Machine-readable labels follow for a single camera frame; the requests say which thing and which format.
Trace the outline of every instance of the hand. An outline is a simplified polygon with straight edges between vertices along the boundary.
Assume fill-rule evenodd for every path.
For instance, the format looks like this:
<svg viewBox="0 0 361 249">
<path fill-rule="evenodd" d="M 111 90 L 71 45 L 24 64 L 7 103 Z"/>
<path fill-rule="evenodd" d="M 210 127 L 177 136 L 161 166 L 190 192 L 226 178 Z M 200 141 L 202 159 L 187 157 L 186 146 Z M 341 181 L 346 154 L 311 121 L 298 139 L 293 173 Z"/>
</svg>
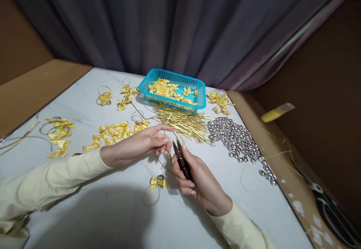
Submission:
<svg viewBox="0 0 361 249">
<path fill-rule="evenodd" d="M 100 157 L 107 166 L 116 167 L 128 164 L 152 151 L 170 152 L 172 142 L 165 134 L 159 133 L 163 130 L 174 131 L 173 128 L 166 125 L 146 128 L 114 145 L 102 147 Z"/>
<path fill-rule="evenodd" d="M 182 152 L 189 164 L 195 184 L 185 179 L 174 155 L 172 159 L 173 173 L 176 176 L 181 193 L 193 195 L 202 207 L 213 216 L 222 216 L 229 213 L 233 207 L 233 202 L 222 190 L 206 164 L 198 156 L 192 155 L 185 145 L 182 145 Z"/>
</svg>

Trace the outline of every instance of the large scissors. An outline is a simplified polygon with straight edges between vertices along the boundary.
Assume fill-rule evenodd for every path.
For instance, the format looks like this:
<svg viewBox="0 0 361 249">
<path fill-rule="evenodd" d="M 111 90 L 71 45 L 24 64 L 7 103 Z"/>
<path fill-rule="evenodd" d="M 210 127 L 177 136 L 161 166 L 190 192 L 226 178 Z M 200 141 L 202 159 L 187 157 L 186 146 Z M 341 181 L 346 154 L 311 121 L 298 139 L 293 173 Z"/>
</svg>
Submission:
<svg viewBox="0 0 361 249">
<path fill-rule="evenodd" d="M 301 166 L 297 165 L 294 160 L 292 162 L 315 195 L 317 209 L 326 226 L 343 244 L 350 248 L 359 248 L 356 241 L 361 243 L 361 227 L 346 210 L 325 194 L 321 186 L 307 177 Z"/>
</svg>

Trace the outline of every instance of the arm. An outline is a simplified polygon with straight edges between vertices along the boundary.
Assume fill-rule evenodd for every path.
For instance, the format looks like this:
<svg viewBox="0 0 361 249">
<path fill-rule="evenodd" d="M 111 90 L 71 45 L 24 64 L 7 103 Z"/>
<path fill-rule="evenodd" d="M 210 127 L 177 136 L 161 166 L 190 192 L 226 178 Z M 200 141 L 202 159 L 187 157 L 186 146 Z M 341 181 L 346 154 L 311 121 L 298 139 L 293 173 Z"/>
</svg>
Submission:
<svg viewBox="0 0 361 249">
<path fill-rule="evenodd" d="M 75 192 L 85 181 L 150 152 L 170 152 L 170 139 L 159 134 L 174 129 L 158 125 L 119 143 L 70 158 L 51 160 L 27 173 L 0 180 L 0 248 L 21 248 L 29 237 L 21 228 L 29 212 Z"/>
<path fill-rule="evenodd" d="M 193 195 L 207 211 L 231 248 L 271 249 L 260 230 L 241 212 L 223 191 L 209 168 L 197 156 L 182 146 L 184 159 L 188 162 L 194 183 L 186 180 L 175 155 L 173 172 L 182 194 Z"/>
</svg>

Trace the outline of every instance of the person's left hand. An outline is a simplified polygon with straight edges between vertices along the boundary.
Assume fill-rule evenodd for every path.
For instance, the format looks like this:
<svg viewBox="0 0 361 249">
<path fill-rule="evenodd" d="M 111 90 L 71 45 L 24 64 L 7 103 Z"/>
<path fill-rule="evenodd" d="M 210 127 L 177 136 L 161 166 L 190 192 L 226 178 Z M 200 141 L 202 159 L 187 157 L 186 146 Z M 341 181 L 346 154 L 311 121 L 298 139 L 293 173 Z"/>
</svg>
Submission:
<svg viewBox="0 0 361 249">
<path fill-rule="evenodd" d="M 146 128 L 114 145 L 102 147 L 100 157 L 107 166 L 116 167 L 128 164 L 152 151 L 170 152 L 172 142 L 170 137 L 159 133 L 163 130 L 174 131 L 172 127 L 166 125 Z"/>
</svg>

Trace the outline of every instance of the person's right hand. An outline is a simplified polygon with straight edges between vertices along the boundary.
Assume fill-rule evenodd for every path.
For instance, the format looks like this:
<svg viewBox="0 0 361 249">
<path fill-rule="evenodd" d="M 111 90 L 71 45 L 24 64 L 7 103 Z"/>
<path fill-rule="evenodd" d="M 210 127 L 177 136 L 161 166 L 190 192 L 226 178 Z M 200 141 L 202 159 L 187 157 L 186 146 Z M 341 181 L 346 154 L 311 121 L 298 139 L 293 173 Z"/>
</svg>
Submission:
<svg viewBox="0 0 361 249">
<path fill-rule="evenodd" d="M 198 156 L 192 155 L 184 144 L 182 145 L 182 152 L 189 164 L 195 184 L 185 179 L 177 163 L 176 155 L 174 155 L 172 159 L 173 172 L 181 193 L 193 195 L 202 207 L 213 216 L 229 213 L 233 207 L 233 202 L 223 191 L 206 164 Z"/>
</svg>

